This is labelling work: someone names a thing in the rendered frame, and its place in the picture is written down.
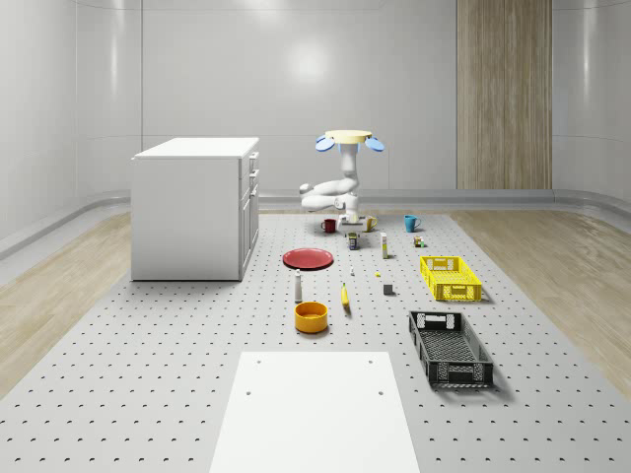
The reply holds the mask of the red plate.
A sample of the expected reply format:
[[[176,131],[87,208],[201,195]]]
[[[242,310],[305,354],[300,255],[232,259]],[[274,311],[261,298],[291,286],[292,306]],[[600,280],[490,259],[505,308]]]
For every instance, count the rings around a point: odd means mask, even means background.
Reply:
[[[329,251],[319,248],[296,248],[283,255],[283,263],[294,269],[315,271],[330,266],[333,256]]]

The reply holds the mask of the drone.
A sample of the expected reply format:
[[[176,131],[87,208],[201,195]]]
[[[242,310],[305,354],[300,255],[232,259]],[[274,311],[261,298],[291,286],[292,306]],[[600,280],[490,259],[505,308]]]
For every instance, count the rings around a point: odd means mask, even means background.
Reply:
[[[319,152],[331,149],[335,144],[362,144],[376,152],[382,152],[385,145],[373,136],[370,131],[364,130],[331,130],[326,131],[316,139],[315,148]]]

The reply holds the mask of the yellow bowl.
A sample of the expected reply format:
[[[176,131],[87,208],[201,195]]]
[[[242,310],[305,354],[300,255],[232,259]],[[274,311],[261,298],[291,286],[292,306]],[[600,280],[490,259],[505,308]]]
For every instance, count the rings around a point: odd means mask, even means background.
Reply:
[[[318,333],[328,326],[327,307],[318,302],[302,302],[295,306],[295,326],[304,333]]]

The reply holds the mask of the yellow basket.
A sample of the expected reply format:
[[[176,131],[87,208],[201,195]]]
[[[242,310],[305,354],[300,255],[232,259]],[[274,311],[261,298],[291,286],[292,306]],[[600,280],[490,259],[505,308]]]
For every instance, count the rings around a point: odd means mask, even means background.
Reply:
[[[459,256],[421,256],[420,272],[437,301],[480,301],[482,284]]]

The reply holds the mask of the white cabinet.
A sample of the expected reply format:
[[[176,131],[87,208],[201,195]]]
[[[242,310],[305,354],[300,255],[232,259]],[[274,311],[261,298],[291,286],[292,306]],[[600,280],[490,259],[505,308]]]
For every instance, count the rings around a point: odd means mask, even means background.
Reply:
[[[258,234],[258,142],[173,138],[132,159],[132,279],[243,278]]]

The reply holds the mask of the dark grey basket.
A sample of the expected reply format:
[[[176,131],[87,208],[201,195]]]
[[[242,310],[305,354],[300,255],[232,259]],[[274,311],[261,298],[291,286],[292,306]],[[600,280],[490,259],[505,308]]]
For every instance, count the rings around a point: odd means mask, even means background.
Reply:
[[[431,384],[493,384],[491,357],[459,312],[410,310],[408,329]]]

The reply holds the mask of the white board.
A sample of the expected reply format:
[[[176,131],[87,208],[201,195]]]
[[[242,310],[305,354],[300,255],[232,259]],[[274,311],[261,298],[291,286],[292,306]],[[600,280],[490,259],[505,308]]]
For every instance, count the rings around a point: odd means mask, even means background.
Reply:
[[[388,353],[242,353],[210,473],[419,473]]]

